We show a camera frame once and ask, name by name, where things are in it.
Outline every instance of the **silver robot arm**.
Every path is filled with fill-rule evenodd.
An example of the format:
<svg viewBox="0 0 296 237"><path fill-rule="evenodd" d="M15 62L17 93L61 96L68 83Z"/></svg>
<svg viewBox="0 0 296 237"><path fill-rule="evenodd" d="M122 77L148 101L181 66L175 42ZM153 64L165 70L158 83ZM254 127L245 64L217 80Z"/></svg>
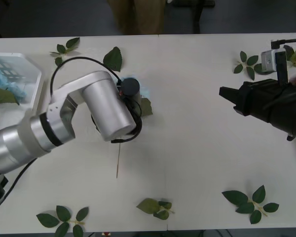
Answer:
<svg viewBox="0 0 296 237"><path fill-rule="evenodd" d="M109 73L90 73L56 90L45 113L25 116L18 125L0 130L0 174L17 169L74 139L72 118L83 102L105 141L125 135L136 127Z"/></svg>

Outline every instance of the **white tray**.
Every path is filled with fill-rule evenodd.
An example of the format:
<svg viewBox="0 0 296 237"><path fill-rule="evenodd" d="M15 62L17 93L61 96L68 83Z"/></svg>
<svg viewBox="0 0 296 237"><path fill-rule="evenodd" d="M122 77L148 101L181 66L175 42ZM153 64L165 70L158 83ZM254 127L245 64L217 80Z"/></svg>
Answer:
<svg viewBox="0 0 296 237"><path fill-rule="evenodd" d="M21 121L26 110L36 111L43 85L41 69L21 53L0 53L0 70L16 82L26 97L17 104L0 104L0 129Z"/></svg>

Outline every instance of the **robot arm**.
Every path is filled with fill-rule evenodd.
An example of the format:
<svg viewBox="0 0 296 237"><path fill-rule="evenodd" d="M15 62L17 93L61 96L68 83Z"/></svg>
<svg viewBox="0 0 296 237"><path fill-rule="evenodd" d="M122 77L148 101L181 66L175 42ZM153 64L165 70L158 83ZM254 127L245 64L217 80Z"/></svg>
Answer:
<svg viewBox="0 0 296 237"><path fill-rule="evenodd" d="M244 82L239 89L221 87L219 95L235 104L236 112L254 116L287 132L288 141L296 137L296 85L289 83L286 51L281 44L296 39L272 42L272 49L261 54L262 69L277 72L277 80Z"/></svg>
<svg viewBox="0 0 296 237"><path fill-rule="evenodd" d="M93 72L56 90L45 113L25 116L18 125L0 130L0 174L74 139L72 118L83 102L105 141L126 135L136 127L109 73Z"/></svg>

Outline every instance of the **dark floor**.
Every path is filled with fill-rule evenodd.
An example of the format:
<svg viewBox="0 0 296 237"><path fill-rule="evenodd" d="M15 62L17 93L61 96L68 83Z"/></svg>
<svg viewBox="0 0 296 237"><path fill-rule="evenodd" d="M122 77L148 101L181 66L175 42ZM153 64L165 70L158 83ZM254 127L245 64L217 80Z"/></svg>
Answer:
<svg viewBox="0 0 296 237"><path fill-rule="evenodd" d="M106 0L0 0L3 37L120 35ZM202 34L296 32L296 0L216 0L200 20ZM189 7L165 9L165 34L193 34Z"/></svg>
<svg viewBox="0 0 296 237"><path fill-rule="evenodd" d="M283 229L249 229L249 230L220 230L222 237L296 237L296 228ZM101 237L96 233L92 237ZM112 237L221 237L216 230L202 231L167 231L167 232L141 232L141 233L112 233ZM26 235L0 235L0 237L54 237L54 234L26 234Z"/></svg>

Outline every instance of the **tabletop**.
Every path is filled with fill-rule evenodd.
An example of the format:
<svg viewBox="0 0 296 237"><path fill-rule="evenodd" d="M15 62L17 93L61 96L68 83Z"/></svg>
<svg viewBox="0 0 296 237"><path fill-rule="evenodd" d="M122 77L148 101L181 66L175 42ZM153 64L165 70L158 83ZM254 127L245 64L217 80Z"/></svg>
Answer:
<svg viewBox="0 0 296 237"><path fill-rule="evenodd" d="M239 88L249 81L232 72L241 50L259 55L271 40L288 38L296 34L81 38L71 56L102 60L114 46L121 49L118 74L135 76L150 91L153 115L143 119L138 138L121 145L116 179L118 145L102 141L87 106L80 105L73 118L76 139L37 159L0 206L0 234L54 232L36 215L56 205L74 215L89 206L88 232L296 227L296 139L286 141L285 132L237 114L219 97L221 86ZM0 39L0 52L24 53L43 69L42 111L56 68L49 51L68 39ZM92 62L70 62L54 88L96 70L102 68ZM6 175L7 188L19 171ZM251 225L222 192L251 195L261 185L265 203L280 207ZM136 205L145 198L170 200L175 214L161 221L141 212Z"/></svg>

